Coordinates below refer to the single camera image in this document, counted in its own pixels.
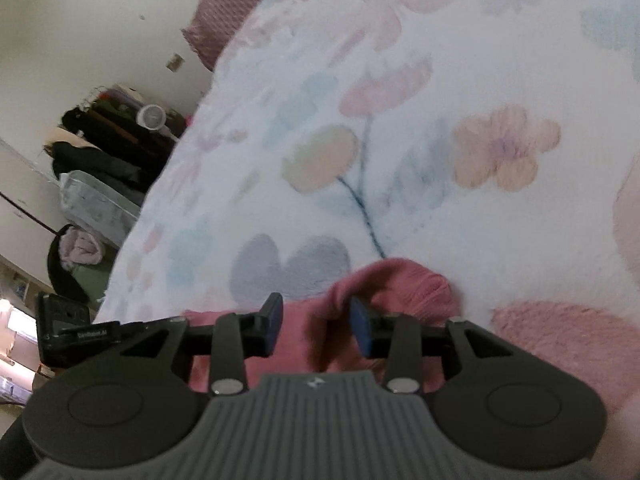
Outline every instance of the black circular base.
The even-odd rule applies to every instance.
[[[153,359],[78,366],[47,383],[23,413],[37,453],[79,468],[117,468],[178,444],[198,418],[196,395]]]
[[[592,455],[606,423],[588,386],[543,362],[478,359],[431,401],[437,425],[459,448],[494,465],[547,470]]]

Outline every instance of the pink cloth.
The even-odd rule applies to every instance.
[[[87,231],[70,227],[60,237],[60,263],[63,267],[75,264],[97,265],[104,257],[104,247],[98,238]]]
[[[411,260],[381,260],[335,283],[324,296],[287,303],[273,356],[245,361],[249,387],[269,373],[370,369],[381,378],[384,361],[363,358],[351,335],[347,307],[352,296],[369,302],[379,312],[409,314],[429,325],[441,325],[459,314],[444,276]],[[187,312],[185,316],[192,325],[201,326],[213,324],[223,314],[226,312]],[[208,375],[209,358],[197,357],[191,387],[206,391]],[[425,390],[436,390],[443,382],[440,359],[425,358]]]

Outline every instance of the folded clothes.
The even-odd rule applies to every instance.
[[[71,270],[76,264],[97,265],[104,256],[100,240],[87,231],[70,227],[60,238],[60,263],[63,269]]]
[[[402,313],[423,324],[441,325],[459,314],[449,282],[411,260],[388,258],[335,283],[318,298],[291,301],[284,306],[284,319],[273,356],[245,361],[249,387],[267,373],[341,372],[372,370],[378,379],[383,360],[360,355],[349,325],[350,299],[357,296],[382,313]],[[215,323],[226,312],[186,312],[193,326]],[[199,392],[208,388],[209,358],[196,357],[190,385]],[[433,391],[444,378],[439,358],[424,359],[424,388]]]
[[[138,205],[153,183],[153,177],[141,168],[96,148],[76,148],[68,142],[54,142],[49,153],[53,158],[51,169],[57,178],[74,170],[84,171]]]
[[[82,130],[88,142],[108,155],[142,168],[152,176],[152,181],[160,175],[167,162],[166,150],[160,150],[154,143],[141,143],[133,134],[94,110],[69,110],[62,116],[62,124],[72,133]]]

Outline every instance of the floral blanket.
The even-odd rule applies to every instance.
[[[636,153],[640,0],[264,0],[98,320],[253,310],[404,256],[484,326],[519,300],[637,326]]]

